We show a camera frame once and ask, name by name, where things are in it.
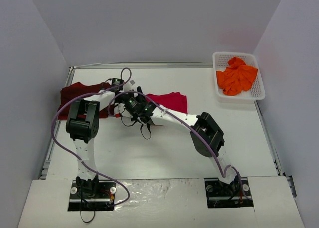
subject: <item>cloth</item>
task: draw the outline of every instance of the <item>cloth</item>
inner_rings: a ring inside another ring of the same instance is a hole
[[[229,67],[225,71],[217,71],[217,84],[228,96],[235,96],[241,91],[248,91],[257,76],[258,69],[246,65],[239,57],[228,61]]]
[[[71,86],[64,87],[61,90],[61,105],[59,110],[64,104],[68,101],[72,100],[73,98],[80,96],[85,93],[90,92],[99,92],[102,88],[109,88],[109,83],[100,83],[92,86],[83,85],[80,82],[74,83]],[[159,103],[169,109],[187,113],[187,97],[181,95],[179,92],[172,92],[170,94],[165,95],[153,95],[148,94],[147,96],[150,97],[154,102]],[[59,120],[66,120],[68,118],[70,106],[66,107],[61,114],[59,115]],[[114,106],[110,108],[111,113],[113,113]],[[100,118],[106,118],[108,116],[107,108],[100,111]]]

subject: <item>laundry basket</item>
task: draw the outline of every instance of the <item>laundry basket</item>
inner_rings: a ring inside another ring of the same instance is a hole
[[[216,71],[225,71],[228,65],[228,61],[233,57],[239,57],[245,61],[249,66],[253,66],[258,69],[257,77],[250,90],[237,94],[236,96],[228,96],[223,93],[223,90],[218,87]],[[218,100],[221,102],[234,102],[234,103],[253,103],[256,100],[262,100],[265,98],[265,89],[261,74],[258,68],[256,58],[247,53],[238,52],[215,52],[213,54],[213,74],[215,81],[215,91]]]

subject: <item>white table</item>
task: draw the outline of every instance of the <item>white table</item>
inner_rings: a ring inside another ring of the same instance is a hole
[[[144,93],[181,92],[187,96],[189,113],[212,115],[225,133],[232,164],[248,177],[254,207],[207,208],[203,178],[217,177],[217,171],[208,158],[196,152],[188,133],[153,127],[152,138],[144,140],[139,127],[127,128],[116,118],[107,118],[100,120],[95,140],[97,168],[123,181],[131,192],[130,200],[113,212],[97,212],[89,225],[83,223],[78,212],[67,211],[76,159],[55,147],[46,180],[32,182],[19,228],[302,228],[287,180],[277,176],[255,105],[217,102],[211,69],[194,67],[134,68],[132,78]],[[118,77],[119,72],[114,68],[79,69],[72,83],[97,84]],[[65,122],[57,139],[75,150]],[[126,193],[117,188],[116,199],[121,200]]]

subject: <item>orange cloth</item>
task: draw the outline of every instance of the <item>orange cloth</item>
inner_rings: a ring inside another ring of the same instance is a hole
[[[225,71],[217,71],[217,84],[228,96],[235,96],[241,91],[248,91],[257,76],[258,69],[246,65],[239,57],[228,61],[229,67]]]

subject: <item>plastic basket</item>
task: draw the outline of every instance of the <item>plastic basket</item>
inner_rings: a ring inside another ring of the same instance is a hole
[[[249,91],[242,91],[236,96],[227,96],[223,93],[223,90],[218,87],[216,71],[225,71],[228,65],[228,61],[233,57],[239,57],[245,61],[247,65],[253,66],[258,69],[256,80]],[[218,96],[218,100],[221,102],[234,102],[234,103],[252,103],[256,100],[262,100],[265,98],[265,89],[263,80],[256,61],[256,58],[247,53],[238,52],[215,52],[213,54],[213,71],[215,81],[215,91]]]

